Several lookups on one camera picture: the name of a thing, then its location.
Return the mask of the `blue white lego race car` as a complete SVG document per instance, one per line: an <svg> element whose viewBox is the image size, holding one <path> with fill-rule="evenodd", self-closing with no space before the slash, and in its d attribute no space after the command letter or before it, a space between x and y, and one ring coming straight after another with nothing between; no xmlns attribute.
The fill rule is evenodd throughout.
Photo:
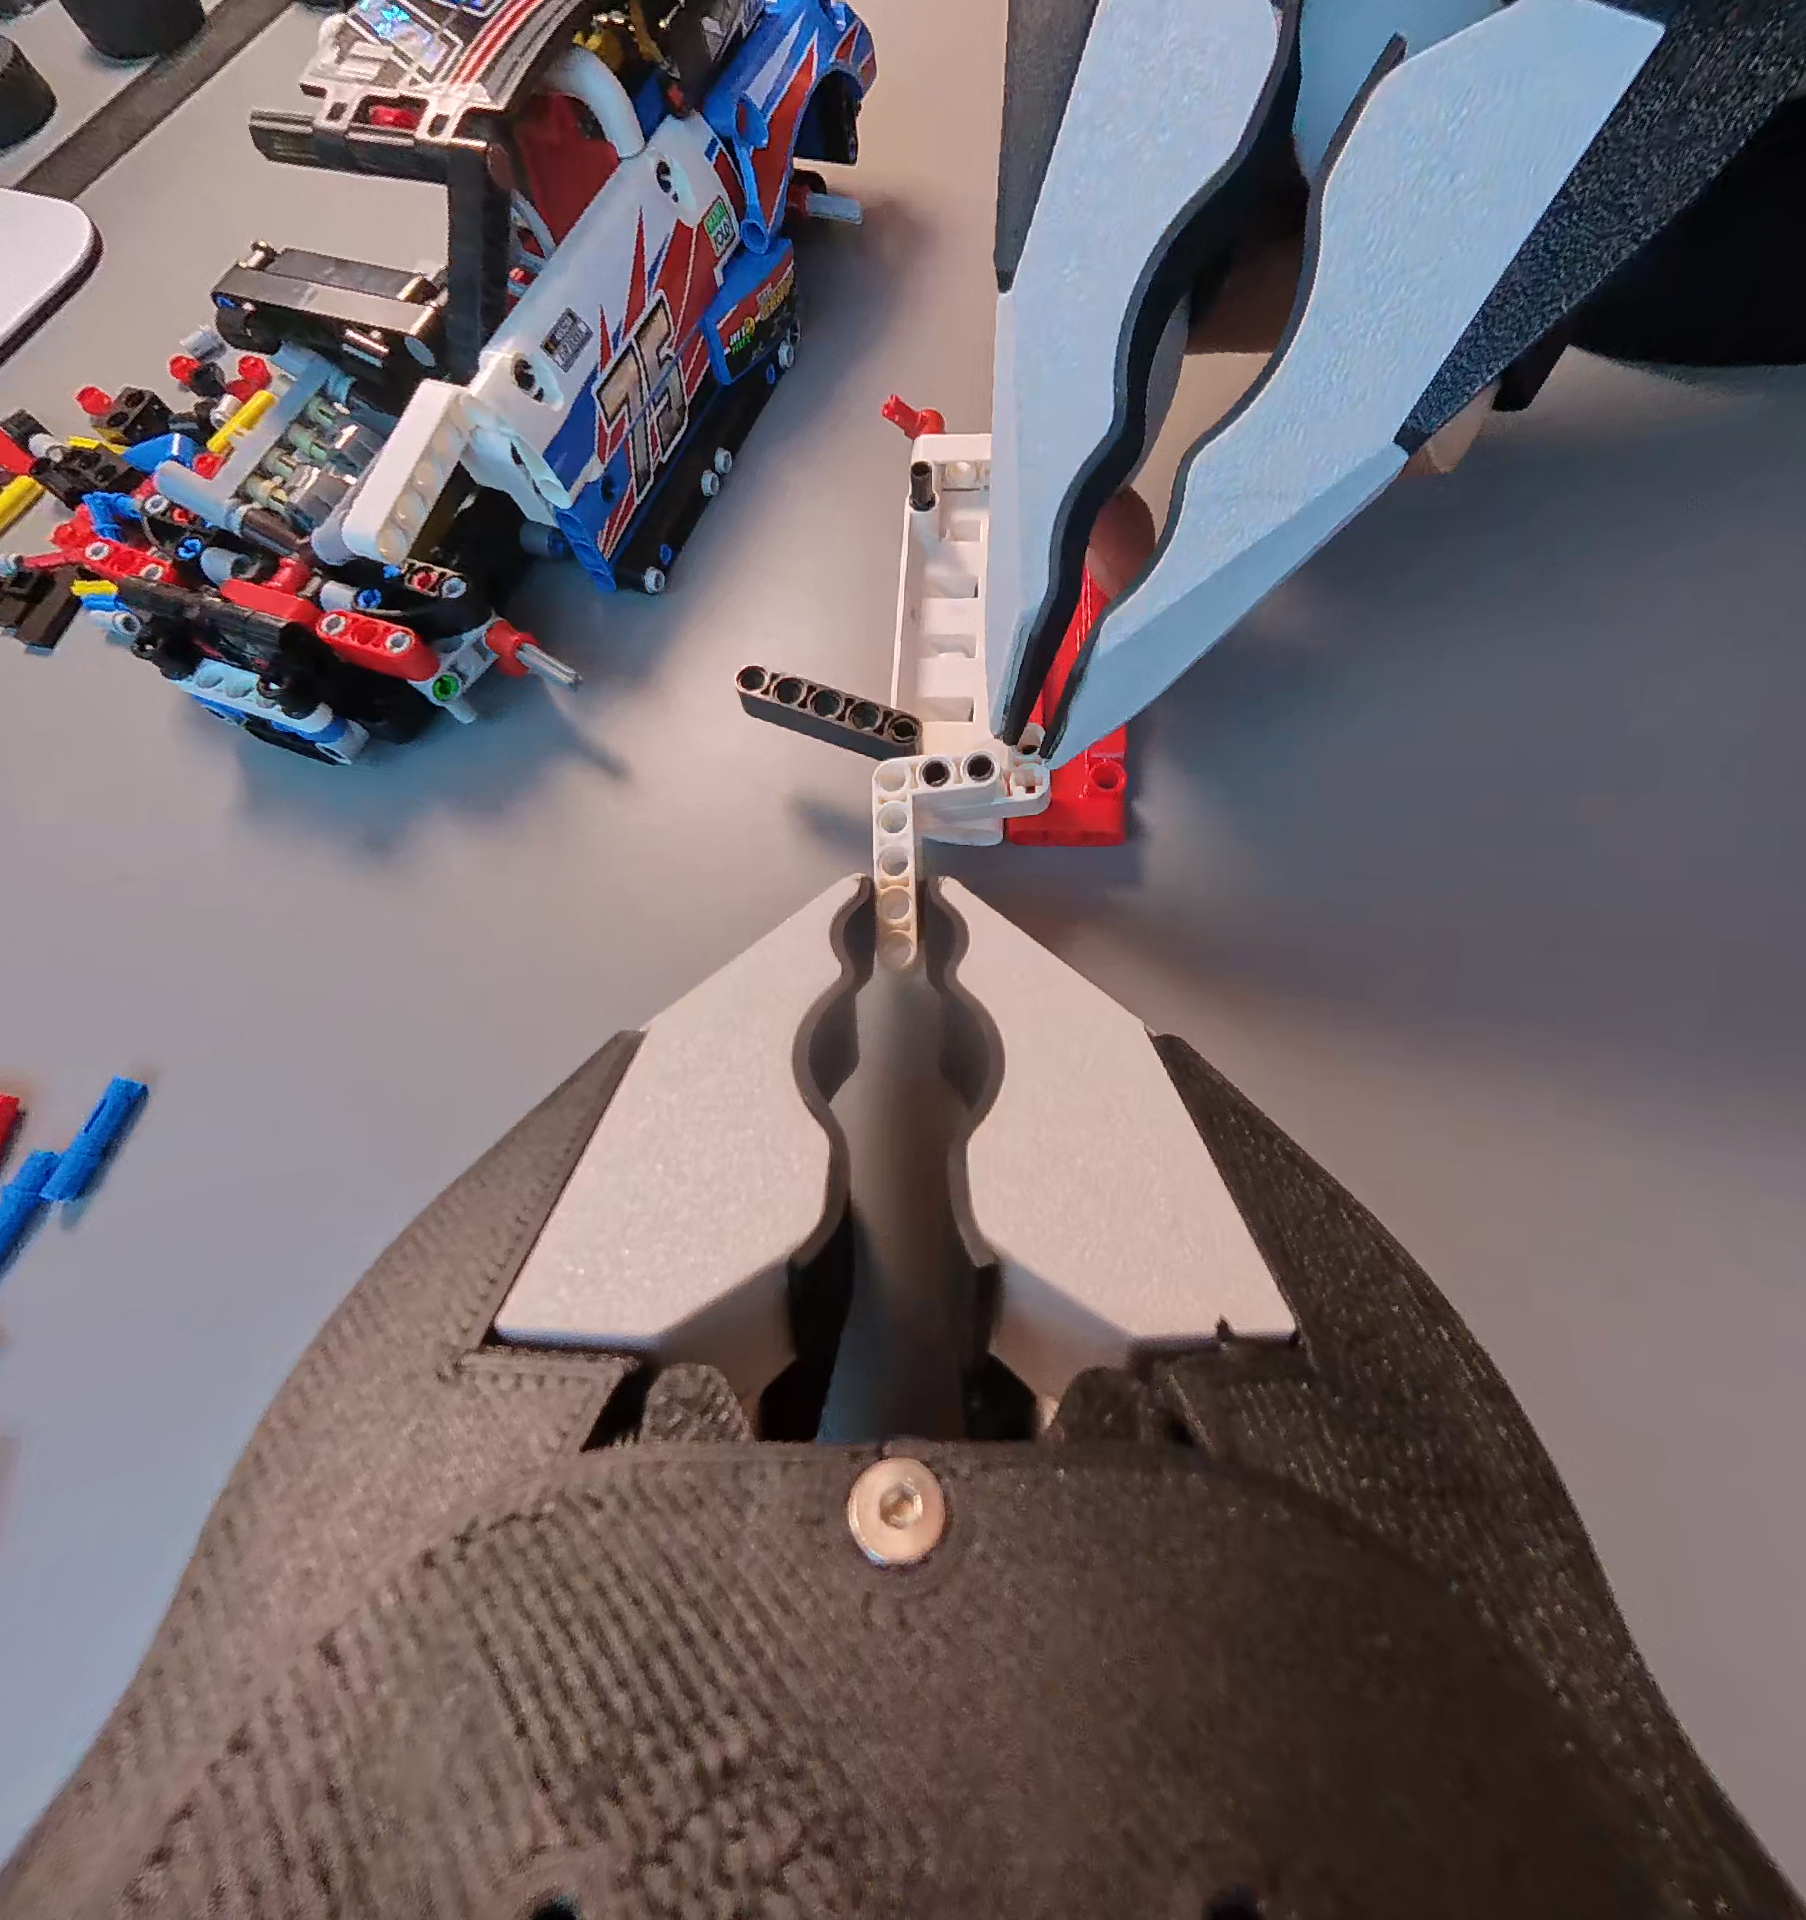
<svg viewBox="0 0 1806 1920"><path fill-rule="evenodd" d="M256 112L274 161L446 193L446 264L250 246L215 319L252 389L155 468L109 626L210 714L349 763L489 670L525 558L662 593L797 346L788 215L857 221L848 3L350 3Z"/></svg>

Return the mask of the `pile of assorted lego pieces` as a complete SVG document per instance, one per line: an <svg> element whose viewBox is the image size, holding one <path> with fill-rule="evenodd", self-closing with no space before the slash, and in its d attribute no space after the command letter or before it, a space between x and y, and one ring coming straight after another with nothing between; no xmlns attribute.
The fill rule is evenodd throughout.
<svg viewBox="0 0 1806 1920"><path fill-rule="evenodd" d="M78 614L118 611L121 582L203 588L198 519L155 483L162 461L215 477L234 418L274 368L198 330L167 362L168 389L83 386L79 431L30 412L0 419L0 632L51 652Z"/></svg>

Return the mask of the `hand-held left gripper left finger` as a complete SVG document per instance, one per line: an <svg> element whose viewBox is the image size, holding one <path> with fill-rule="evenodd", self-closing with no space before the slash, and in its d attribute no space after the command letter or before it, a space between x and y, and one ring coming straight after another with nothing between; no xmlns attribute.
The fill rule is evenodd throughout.
<svg viewBox="0 0 1806 1920"><path fill-rule="evenodd" d="M852 1291L830 1096L857 1065L870 878L846 877L654 1014L499 1303L511 1343L714 1366L814 1436Z"/></svg>

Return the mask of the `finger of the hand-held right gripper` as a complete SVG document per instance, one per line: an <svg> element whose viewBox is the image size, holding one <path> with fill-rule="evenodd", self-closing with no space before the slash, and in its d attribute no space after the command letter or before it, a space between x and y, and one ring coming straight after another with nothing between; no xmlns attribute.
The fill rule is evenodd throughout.
<svg viewBox="0 0 1806 1920"><path fill-rule="evenodd" d="M1290 327L1188 447L1049 754L1134 719L1405 468L1411 406L1659 36L1609 3L1511 3L1378 72L1316 182Z"/></svg>
<svg viewBox="0 0 1806 1920"><path fill-rule="evenodd" d="M1016 741L1176 306L1296 100L1298 3L1010 3L994 228L988 714Z"/></svg>

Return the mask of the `person's right hand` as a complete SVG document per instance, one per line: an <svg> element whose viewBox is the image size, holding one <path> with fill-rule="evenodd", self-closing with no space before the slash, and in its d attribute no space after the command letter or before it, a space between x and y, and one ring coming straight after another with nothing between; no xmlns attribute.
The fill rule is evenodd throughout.
<svg viewBox="0 0 1806 1920"><path fill-rule="evenodd" d="M1280 188L1247 218L1223 261L1210 269L1191 294L1188 352L1250 352L1265 356L1290 319L1301 269L1304 210L1298 191ZM1489 418L1484 386L1408 458L1408 474L1454 470ZM1097 516L1088 538L1088 579L1118 596L1155 549L1155 516L1132 488L1119 488Z"/></svg>

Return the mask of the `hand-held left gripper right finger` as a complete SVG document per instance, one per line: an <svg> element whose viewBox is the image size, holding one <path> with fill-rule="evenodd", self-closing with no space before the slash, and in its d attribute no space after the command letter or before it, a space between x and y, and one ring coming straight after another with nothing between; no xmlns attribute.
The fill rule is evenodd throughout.
<svg viewBox="0 0 1806 1920"><path fill-rule="evenodd" d="M960 881L927 892L946 1206L972 1269L963 1433L1034 1436L1080 1375L1296 1366L1296 1318L1195 1105L1200 1059Z"/></svg>

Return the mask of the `white L-shaped lego beam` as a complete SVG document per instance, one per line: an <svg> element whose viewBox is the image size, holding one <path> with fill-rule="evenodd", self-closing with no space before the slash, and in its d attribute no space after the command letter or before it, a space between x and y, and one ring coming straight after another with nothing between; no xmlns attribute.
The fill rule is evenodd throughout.
<svg viewBox="0 0 1806 1920"><path fill-rule="evenodd" d="M919 844L994 847L1007 798L1010 763L998 741L872 766L872 927L885 968L913 972L919 956Z"/></svg>

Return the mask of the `red white lego subassembly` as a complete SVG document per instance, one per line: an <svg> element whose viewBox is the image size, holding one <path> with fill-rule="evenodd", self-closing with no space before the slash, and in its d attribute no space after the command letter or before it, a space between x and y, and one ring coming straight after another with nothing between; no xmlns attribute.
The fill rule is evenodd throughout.
<svg viewBox="0 0 1806 1920"><path fill-rule="evenodd" d="M954 792L1003 772L988 731L982 593L988 531L988 438L949 435L931 409L887 395L881 415L912 440L912 492L899 543L891 687L864 696L805 673L744 665L739 704L750 719L870 759L912 756L927 774L918 831L945 844L1106 848L1127 841L1127 732L1115 731L1049 772L1034 813L957 813Z"/></svg>

